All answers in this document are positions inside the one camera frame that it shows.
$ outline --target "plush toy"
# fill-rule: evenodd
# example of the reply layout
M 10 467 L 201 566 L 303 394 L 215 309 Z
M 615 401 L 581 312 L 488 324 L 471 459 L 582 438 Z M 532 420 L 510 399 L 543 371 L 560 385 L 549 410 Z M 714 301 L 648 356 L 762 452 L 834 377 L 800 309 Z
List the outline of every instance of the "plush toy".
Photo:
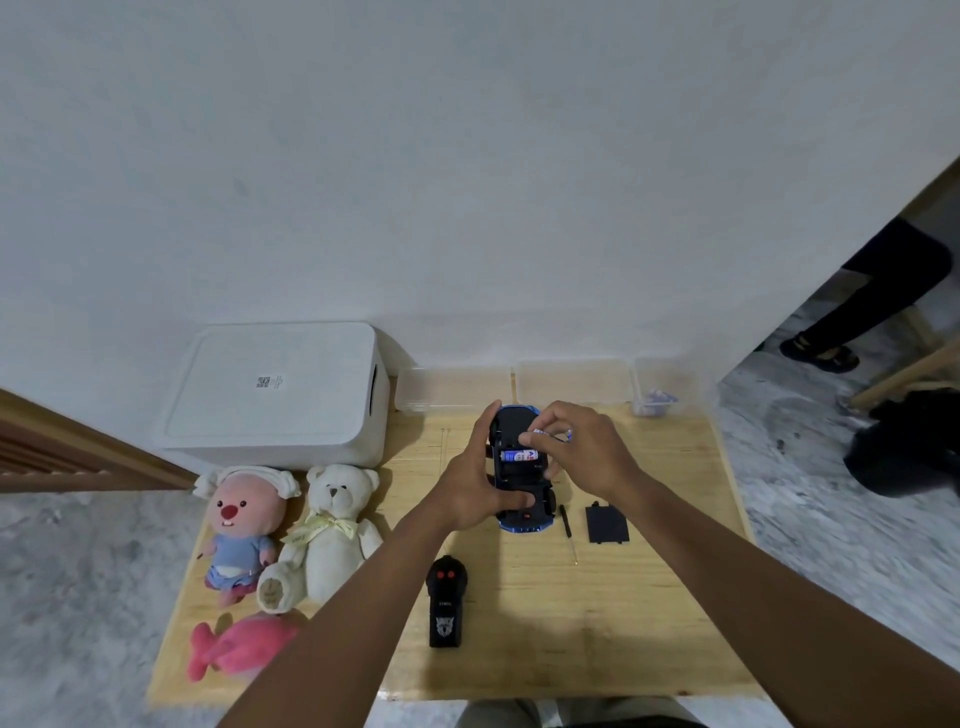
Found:
M 227 675 L 252 680 L 299 631 L 289 619 L 262 612 L 240 619 L 219 637 L 202 621 L 190 634 L 193 654 L 186 668 L 187 679 L 195 683 L 213 666 Z
M 268 534 L 283 521 L 287 498 L 299 494 L 297 480 L 273 468 L 234 466 L 197 479 L 194 495 L 209 498 L 206 522 L 216 531 L 197 558 L 213 557 L 204 583 L 220 592 L 221 607 L 256 591 L 260 572 L 276 561 Z
M 279 560 L 260 576 L 256 598 L 271 614 L 287 612 L 308 596 L 324 604 L 383 543 L 376 526 L 356 518 L 380 484 L 376 471 L 351 465 L 311 468 L 309 511 L 280 539 Z

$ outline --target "yellow ribbon bow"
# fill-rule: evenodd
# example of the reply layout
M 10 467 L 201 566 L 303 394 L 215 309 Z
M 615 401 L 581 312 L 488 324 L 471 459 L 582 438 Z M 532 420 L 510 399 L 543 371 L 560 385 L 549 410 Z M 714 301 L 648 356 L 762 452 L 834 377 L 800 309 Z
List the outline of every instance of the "yellow ribbon bow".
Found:
M 310 511 L 310 514 L 300 525 L 294 525 L 287 535 L 280 539 L 284 544 L 292 546 L 306 546 L 313 541 L 317 534 L 330 527 L 339 528 L 349 539 L 353 539 L 357 532 L 357 522 L 351 519 L 338 519 L 329 513 L 317 513 Z

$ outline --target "pink beaver plush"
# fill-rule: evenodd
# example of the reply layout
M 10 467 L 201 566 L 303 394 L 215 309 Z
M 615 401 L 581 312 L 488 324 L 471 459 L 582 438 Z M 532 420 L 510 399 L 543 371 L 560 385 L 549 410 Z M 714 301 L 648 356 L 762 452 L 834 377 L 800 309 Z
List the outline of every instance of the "pink beaver plush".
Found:
M 227 675 L 252 680 L 299 631 L 292 621 L 262 612 L 240 619 L 220 637 L 202 621 L 190 635 L 193 654 L 187 679 L 195 683 L 214 666 Z
M 197 558 L 213 557 L 204 583 L 220 592 L 221 607 L 256 591 L 260 572 L 276 561 L 269 534 L 283 521 L 287 499 L 299 494 L 297 480 L 273 468 L 232 466 L 197 479 L 194 495 L 209 498 L 206 522 L 216 531 Z

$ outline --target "human hand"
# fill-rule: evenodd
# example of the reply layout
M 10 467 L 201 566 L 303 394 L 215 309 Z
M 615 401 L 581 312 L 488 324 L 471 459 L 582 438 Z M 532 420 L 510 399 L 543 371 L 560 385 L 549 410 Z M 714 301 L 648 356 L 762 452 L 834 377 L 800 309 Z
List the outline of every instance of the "human hand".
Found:
M 549 434 L 533 432 L 540 429 Z M 568 442 L 553 435 L 572 430 Z M 519 436 L 522 445 L 553 458 L 546 477 L 563 468 L 582 490 L 616 505 L 624 489 L 642 474 L 640 466 L 616 432 L 613 421 L 594 409 L 555 401 Z
M 473 528 L 499 511 L 529 508 L 532 493 L 499 491 L 487 479 L 487 438 L 490 424 L 500 408 L 500 400 L 491 403 L 473 426 L 467 448 L 446 466 L 444 474 L 427 494 L 423 504 L 435 508 L 451 530 Z

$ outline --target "shoe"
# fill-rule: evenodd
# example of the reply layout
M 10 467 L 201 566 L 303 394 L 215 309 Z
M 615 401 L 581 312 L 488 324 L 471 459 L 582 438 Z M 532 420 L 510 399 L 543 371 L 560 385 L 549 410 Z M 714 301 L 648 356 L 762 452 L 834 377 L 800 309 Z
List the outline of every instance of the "shoe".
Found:
M 817 369 L 835 375 L 852 372 L 860 365 L 859 357 L 847 347 L 840 347 L 836 354 L 829 359 L 821 359 L 816 352 L 801 344 L 796 338 L 787 339 L 780 344 L 780 353 L 788 359 L 812 364 Z

